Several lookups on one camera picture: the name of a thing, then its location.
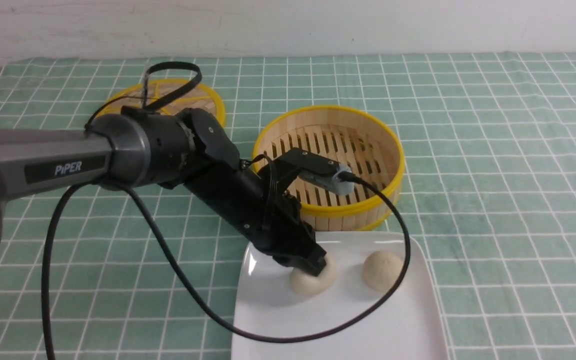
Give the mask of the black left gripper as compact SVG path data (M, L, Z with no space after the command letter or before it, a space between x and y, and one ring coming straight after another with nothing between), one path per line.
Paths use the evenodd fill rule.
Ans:
M228 205L228 223L254 248L277 264L318 277L327 266L327 252L316 241L316 232L301 218L301 206L294 197L281 196L272 208L268 224L265 201L249 197Z

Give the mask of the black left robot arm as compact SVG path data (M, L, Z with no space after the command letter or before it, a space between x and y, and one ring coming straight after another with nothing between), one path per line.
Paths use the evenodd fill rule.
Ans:
M245 164L212 114L176 115L129 109L105 114L84 130L0 129L0 243L7 203L56 189L96 183L182 185L264 255L317 276L326 266L301 206Z

